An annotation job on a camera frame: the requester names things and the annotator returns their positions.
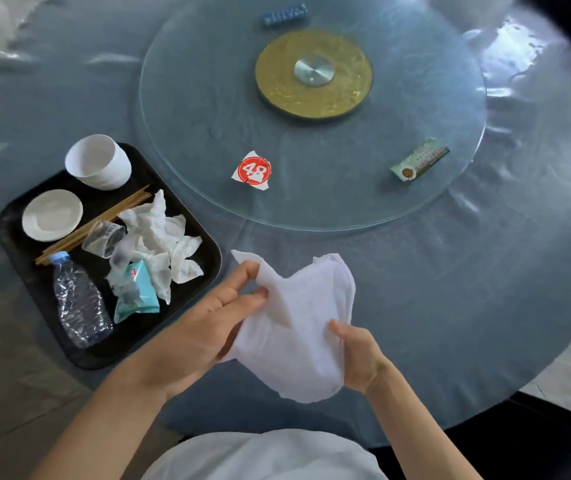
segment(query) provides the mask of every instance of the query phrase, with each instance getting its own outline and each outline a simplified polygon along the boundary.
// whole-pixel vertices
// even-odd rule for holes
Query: metal center hub
[[[318,88],[332,80],[334,67],[321,55],[309,55],[295,64],[295,77],[306,86]]]

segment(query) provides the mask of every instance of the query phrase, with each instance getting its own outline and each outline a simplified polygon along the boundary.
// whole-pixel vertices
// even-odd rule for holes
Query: black tray
[[[74,365],[87,370],[102,369],[122,359],[206,289],[216,280],[221,270],[221,251],[212,237],[150,167],[139,150],[125,143],[119,143],[119,145],[132,163],[132,176],[121,188],[108,192],[96,190],[82,184],[64,170],[10,202],[0,215],[0,242],[12,265],[25,282],[27,290],[65,355]],[[163,189],[167,206],[166,215],[183,214],[185,234],[200,235],[203,239],[201,246],[191,257],[203,269],[203,276],[181,285],[172,282],[170,304],[166,305],[163,300],[159,300],[161,311],[158,314],[131,315],[121,323],[114,325],[112,334],[97,345],[87,349],[77,348],[59,322],[57,300],[52,289],[52,266],[34,264],[34,260],[52,243],[34,241],[26,236],[21,226],[23,210],[34,197],[43,192],[53,189],[69,190],[83,203],[83,218],[79,224],[83,225],[145,185],[150,185],[147,191],[152,194]],[[87,270],[103,295],[105,305],[113,317],[116,298],[105,281],[105,276],[110,270],[109,262],[83,251],[81,247],[71,251],[70,256],[74,262]]]

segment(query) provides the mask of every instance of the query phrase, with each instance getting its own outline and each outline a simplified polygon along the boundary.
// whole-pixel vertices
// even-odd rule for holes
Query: white shirt
[[[142,480],[386,480],[360,445],[321,431],[210,433],[178,444]]]

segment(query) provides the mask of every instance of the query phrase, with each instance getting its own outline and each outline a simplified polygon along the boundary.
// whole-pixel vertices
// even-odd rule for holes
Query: clear plastic cup
[[[108,259],[124,237],[125,227],[114,222],[99,221],[92,226],[81,248],[95,256]]]

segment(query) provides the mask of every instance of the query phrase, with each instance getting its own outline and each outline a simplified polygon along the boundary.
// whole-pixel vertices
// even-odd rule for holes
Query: blue bottle cap
[[[54,253],[50,255],[50,263],[57,264],[61,261],[65,261],[68,259],[70,255],[66,251],[59,251],[58,253]]]

